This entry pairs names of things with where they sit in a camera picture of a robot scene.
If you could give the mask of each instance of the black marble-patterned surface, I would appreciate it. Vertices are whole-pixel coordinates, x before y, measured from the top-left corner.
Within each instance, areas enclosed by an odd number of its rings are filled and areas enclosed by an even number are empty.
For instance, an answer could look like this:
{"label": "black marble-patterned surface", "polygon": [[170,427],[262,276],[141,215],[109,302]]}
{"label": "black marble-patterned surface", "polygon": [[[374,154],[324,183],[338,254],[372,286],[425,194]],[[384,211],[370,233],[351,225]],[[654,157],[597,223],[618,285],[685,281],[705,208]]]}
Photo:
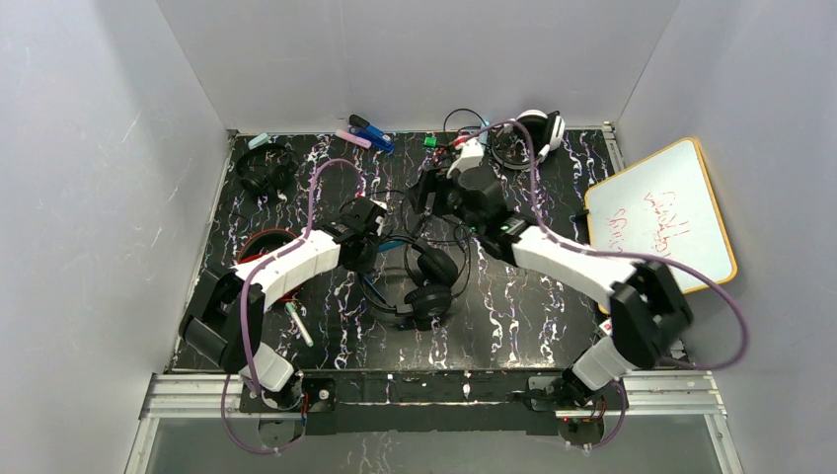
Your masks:
{"label": "black marble-patterned surface", "polygon": [[[345,158],[361,170],[367,193],[403,190],[418,177],[418,169],[430,157],[422,146],[433,133],[396,133],[395,151],[363,150],[330,134],[280,135],[271,141],[290,143],[302,159],[299,180],[283,194],[248,196],[241,188],[234,164],[247,149],[250,137],[238,137],[227,169],[221,199],[206,245],[203,265],[234,265],[235,256],[254,233],[285,227],[297,233],[306,221],[308,180],[314,168],[330,158]],[[484,163],[491,160],[487,156]],[[513,205],[529,207],[528,173],[495,171],[502,178],[506,197]],[[565,144],[539,168],[543,190],[542,209],[549,225],[560,234],[586,242],[582,225],[571,221],[581,210],[587,188],[612,174],[604,138],[599,130],[569,130]],[[354,174],[333,167],[316,190],[315,214],[336,211],[357,189]],[[403,228],[399,215],[402,197],[379,195],[390,208],[388,224]],[[411,210],[408,221],[417,217]],[[426,238],[451,239],[449,224],[433,220]],[[459,265],[463,253],[445,247]],[[368,308],[354,274],[342,269],[317,276],[297,293],[299,313],[314,347],[308,348],[296,327],[276,305],[265,315],[263,342],[301,368],[444,369],[501,367],[563,367],[592,341],[596,328],[592,302],[553,279],[510,267],[488,257],[476,243],[471,250],[471,279],[467,291],[456,299],[446,321],[426,331],[398,330],[382,324]],[[379,266],[403,266],[401,249],[381,254]],[[458,290],[463,280],[457,282]],[[403,273],[391,270],[376,286],[390,303],[414,288]],[[173,369],[216,369],[185,344],[173,357]]]}

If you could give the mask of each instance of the cable wire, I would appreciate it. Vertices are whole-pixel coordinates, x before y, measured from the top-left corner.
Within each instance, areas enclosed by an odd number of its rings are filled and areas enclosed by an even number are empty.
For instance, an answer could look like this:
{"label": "cable wire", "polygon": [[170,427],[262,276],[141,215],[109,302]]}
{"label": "cable wire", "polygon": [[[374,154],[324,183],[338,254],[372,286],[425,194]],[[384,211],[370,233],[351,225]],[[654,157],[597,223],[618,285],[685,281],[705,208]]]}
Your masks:
{"label": "cable wire", "polygon": [[480,126],[483,126],[483,125],[486,123],[486,121],[483,119],[483,117],[482,117],[482,116],[480,116],[480,115],[479,115],[479,114],[477,114],[476,112],[472,111],[471,109],[466,109],[466,108],[454,109],[454,110],[453,110],[450,114],[448,114],[448,115],[447,115],[447,117],[445,117],[445,120],[444,120],[444,122],[442,123],[442,131],[443,131],[443,132],[446,132],[446,131],[447,131],[447,121],[448,121],[448,119],[450,119],[451,117],[453,117],[453,115],[454,115],[454,114],[456,114],[457,112],[469,112],[469,113],[471,113],[471,114],[474,114],[475,116],[477,116],[477,119],[479,119],[479,120],[480,120]]}

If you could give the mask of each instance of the wooden whiteboard frame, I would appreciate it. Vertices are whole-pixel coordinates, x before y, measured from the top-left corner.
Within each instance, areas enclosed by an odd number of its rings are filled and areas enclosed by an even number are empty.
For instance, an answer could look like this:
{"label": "wooden whiteboard frame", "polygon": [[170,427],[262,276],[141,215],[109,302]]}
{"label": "wooden whiteboard frame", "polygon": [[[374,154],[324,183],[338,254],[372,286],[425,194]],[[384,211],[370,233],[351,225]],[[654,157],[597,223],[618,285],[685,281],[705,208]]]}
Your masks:
{"label": "wooden whiteboard frame", "polygon": [[[624,170],[620,171],[619,173],[614,174],[613,176],[620,175],[622,173],[627,172],[628,170],[630,170],[632,168],[639,167],[640,165],[642,165],[646,161],[650,160],[651,158],[659,155],[660,153],[665,152],[669,148],[672,148],[676,145],[679,145],[680,143],[682,143],[684,141],[691,141],[692,145],[695,147],[695,152],[698,155],[698,163],[700,163],[701,171],[703,172],[703,175],[704,175],[704,183],[706,183],[707,191],[709,191],[709,197],[712,200],[712,207],[715,210],[715,217],[718,220],[718,227],[721,230],[721,235],[723,236],[723,243],[726,246],[726,254],[729,256],[729,264],[731,266],[729,276],[726,276],[725,278],[716,281],[716,283],[718,283],[718,284],[724,284],[724,283],[732,280],[733,278],[735,278],[736,275],[738,275],[738,263],[735,261],[735,255],[732,252],[732,246],[729,245],[729,237],[726,235],[726,227],[724,227],[724,225],[723,225],[723,219],[721,218],[721,210],[718,208],[718,201],[715,199],[715,192],[713,192],[712,184],[709,181],[709,174],[707,173],[706,164],[704,163],[704,155],[703,155],[703,152],[701,151],[701,145],[696,138],[694,138],[692,136],[687,136],[686,138],[682,138],[680,140],[677,140],[674,143],[666,146],[665,148],[657,151],[656,153],[648,156],[647,158],[645,158],[643,160],[640,160],[637,163],[634,163],[633,165],[625,168]],[[584,193],[584,207],[585,208],[590,209],[589,202],[587,202],[587,196],[589,195],[590,191],[592,191],[593,189],[595,189],[598,186],[601,186],[601,185],[607,183],[611,178],[613,178],[613,176],[611,176],[607,180],[604,180],[600,183],[596,183],[595,185],[591,186],[587,190],[586,193]],[[587,214],[587,229],[588,229],[589,235],[590,235],[590,245],[592,246],[593,231],[592,231],[590,219],[591,219],[591,214]],[[706,288],[708,288],[708,286],[706,286],[705,284],[702,284],[700,286],[695,286],[694,288],[690,288],[690,289],[688,289],[684,292],[685,293],[691,293],[691,292],[699,291],[701,289],[706,289]]]}

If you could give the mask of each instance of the white enclosure panel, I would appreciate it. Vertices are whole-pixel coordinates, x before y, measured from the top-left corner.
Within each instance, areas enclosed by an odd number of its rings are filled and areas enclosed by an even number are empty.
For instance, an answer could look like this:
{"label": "white enclosure panel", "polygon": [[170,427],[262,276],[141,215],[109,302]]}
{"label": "white enclosure panel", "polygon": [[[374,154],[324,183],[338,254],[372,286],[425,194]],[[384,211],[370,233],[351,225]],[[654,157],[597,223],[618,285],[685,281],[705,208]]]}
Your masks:
{"label": "white enclosure panel", "polygon": [[[687,135],[703,148],[752,331],[715,373],[746,472],[834,470],[835,32],[834,2],[684,0],[619,121],[630,162]],[[709,291],[688,300],[688,349],[729,356],[731,313]]]}
{"label": "white enclosure panel", "polygon": [[153,0],[0,7],[0,472],[122,472],[226,132]]}
{"label": "white enclosure panel", "polygon": [[[158,0],[228,128],[617,118],[679,0]],[[466,124],[458,118],[455,124]]]}

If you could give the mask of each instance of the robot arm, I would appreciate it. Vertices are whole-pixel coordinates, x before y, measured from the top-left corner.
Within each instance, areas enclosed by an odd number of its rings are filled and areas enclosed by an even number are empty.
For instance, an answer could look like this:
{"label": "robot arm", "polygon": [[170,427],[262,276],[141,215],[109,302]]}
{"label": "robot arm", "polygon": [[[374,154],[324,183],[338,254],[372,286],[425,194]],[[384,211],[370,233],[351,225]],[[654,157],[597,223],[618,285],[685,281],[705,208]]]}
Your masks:
{"label": "robot arm", "polygon": [[253,277],[249,294],[242,294],[245,279],[261,262],[273,259],[275,250],[232,268],[209,266],[201,275],[181,321],[180,335],[187,344],[210,359],[225,373],[250,377],[242,342],[239,307],[248,299],[248,331],[260,384],[279,392],[294,368],[267,345],[261,344],[265,311],[299,284],[337,267],[372,271],[380,244],[384,208],[359,197],[339,215],[321,219],[301,245],[268,264]]}
{"label": "robot arm", "polygon": [[477,140],[456,146],[460,157],[449,168],[423,171],[409,189],[414,210],[425,210],[434,195],[430,211],[459,217],[475,230],[489,255],[553,277],[611,314],[613,336],[600,340],[564,371],[557,397],[583,405],[628,371],[654,367],[693,320],[669,268],[586,254],[583,250],[589,247],[560,236],[559,243],[550,240],[531,216],[506,205],[499,179],[479,166],[482,147]]}

